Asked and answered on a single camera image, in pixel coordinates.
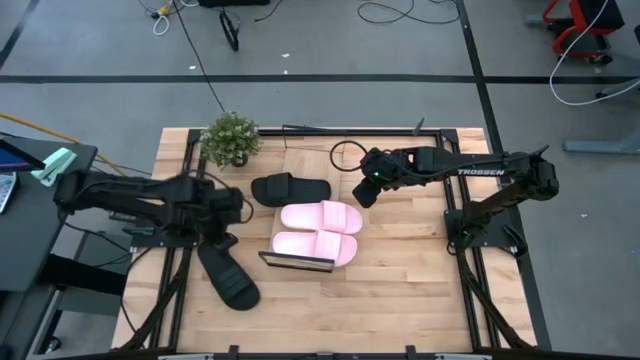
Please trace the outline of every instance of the black slipper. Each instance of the black slipper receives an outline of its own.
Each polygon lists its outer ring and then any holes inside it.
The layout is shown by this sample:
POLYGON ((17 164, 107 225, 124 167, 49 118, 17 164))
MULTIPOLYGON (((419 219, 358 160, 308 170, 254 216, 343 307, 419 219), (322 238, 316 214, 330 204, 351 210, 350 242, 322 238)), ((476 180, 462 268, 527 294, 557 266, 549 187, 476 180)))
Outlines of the black slipper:
POLYGON ((331 186, 325 180, 299 179, 291 173, 281 173, 253 180, 251 193, 264 206, 281 207, 329 200, 331 186))
POLYGON ((249 310, 258 304, 258 287, 228 250, 219 250, 203 242, 198 246, 198 257, 211 284, 227 306, 234 310, 249 310))

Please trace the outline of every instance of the gray floor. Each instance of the gray floor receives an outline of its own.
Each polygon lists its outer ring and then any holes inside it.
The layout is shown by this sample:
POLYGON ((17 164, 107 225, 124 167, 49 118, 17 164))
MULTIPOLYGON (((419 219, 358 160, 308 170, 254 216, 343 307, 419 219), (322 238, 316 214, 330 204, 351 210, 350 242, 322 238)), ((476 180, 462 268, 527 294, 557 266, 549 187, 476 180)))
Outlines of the gray floor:
MULTIPOLYGON (((158 6, 160 0, 146 0, 158 6)), ((543 0, 466 0, 485 75, 548 76, 555 66, 551 35, 522 20, 543 0)), ((232 53, 212 10, 182 12, 210 74, 426 74, 472 75, 458 23, 430 26, 401 21, 364 23, 357 0, 286 1, 264 22, 269 8, 233 9, 243 20, 241 51, 232 53)), ((393 2, 408 7, 408 1, 393 2)), ((596 74, 570 61, 566 76, 640 75, 640 46, 632 29, 640 3, 618 0, 627 26, 611 37, 615 61, 596 74)), ((0 3, 0 43, 26 8, 26 0, 0 3)), ((385 16, 373 12, 371 16, 385 16)), ((417 1, 416 15, 441 20, 451 4, 417 1)), ((163 37, 135 0, 41 1, 0 75, 198 74, 195 57, 176 17, 163 37)), ((484 127, 475 84, 442 83, 217 83, 228 110, 261 125, 484 127)), ((595 85, 565 85, 568 100, 588 100, 595 85)), ((560 195, 521 206, 523 223, 553 348, 640 356, 640 203, 637 159, 575 155, 564 139, 617 139, 637 129, 640 96, 590 107, 557 102, 546 85, 489 85, 507 150, 549 144, 560 195)), ((113 160, 151 170, 158 136, 166 126, 203 126, 220 114, 205 84, 0 84, 0 111, 96 144, 113 160)), ((2 131, 42 135, 2 122, 2 131)), ((104 213, 81 214, 95 228, 116 231, 104 213)), ((65 231, 58 253, 71 253, 79 235, 65 231)), ((65 315, 56 356, 108 349, 115 317, 65 315), (90 337, 73 337, 76 331, 90 337)))

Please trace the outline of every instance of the plant pot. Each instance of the plant pot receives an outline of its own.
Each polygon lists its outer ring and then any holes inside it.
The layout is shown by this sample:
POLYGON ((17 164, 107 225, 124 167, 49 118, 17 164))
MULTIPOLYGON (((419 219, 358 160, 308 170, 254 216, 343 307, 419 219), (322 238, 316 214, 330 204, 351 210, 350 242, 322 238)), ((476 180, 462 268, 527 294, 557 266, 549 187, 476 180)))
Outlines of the plant pot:
POLYGON ((242 160, 239 160, 238 162, 232 163, 231 165, 235 166, 235 167, 243 167, 245 165, 247 165, 247 162, 249 161, 249 155, 245 155, 242 157, 242 160))

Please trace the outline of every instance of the pink slide sandal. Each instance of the pink slide sandal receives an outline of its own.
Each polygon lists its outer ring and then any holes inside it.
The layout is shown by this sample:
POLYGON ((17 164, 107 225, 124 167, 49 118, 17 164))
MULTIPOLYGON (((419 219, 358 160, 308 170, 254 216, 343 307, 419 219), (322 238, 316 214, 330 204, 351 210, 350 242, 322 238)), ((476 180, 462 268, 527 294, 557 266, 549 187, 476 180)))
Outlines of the pink slide sandal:
POLYGON ((352 206, 324 200, 314 204, 292 204, 282 208, 280 221, 298 230, 326 230, 355 234, 362 229, 362 216, 352 206))
POLYGON ((330 259, 344 266, 356 256, 358 242, 353 236, 328 231, 314 233, 280 232, 273 237, 273 251, 279 254, 330 259))

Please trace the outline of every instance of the red machine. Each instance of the red machine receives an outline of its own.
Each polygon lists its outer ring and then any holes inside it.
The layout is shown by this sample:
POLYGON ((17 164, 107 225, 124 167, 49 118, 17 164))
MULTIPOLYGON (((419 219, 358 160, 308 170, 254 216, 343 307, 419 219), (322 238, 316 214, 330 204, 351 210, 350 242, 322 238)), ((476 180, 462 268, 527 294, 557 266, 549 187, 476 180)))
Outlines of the red machine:
POLYGON ((553 43, 553 51, 562 55, 565 49, 569 47, 573 41, 583 32, 587 31, 598 13, 604 10, 597 19, 595 24, 587 33, 576 43, 576 45, 567 53, 567 56, 587 57, 590 62, 606 65, 613 61, 607 55, 609 42, 605 35, 622 28, 624 20, 620 9, 615 0, 570 0, 569 9, 571 10, 570 18, 554 19, 549 14, 558 4, 559 0, 551 0, 549 6, 542 14, 544 22, 548 23, 548 29, 556 34, 556 40, 553 43))

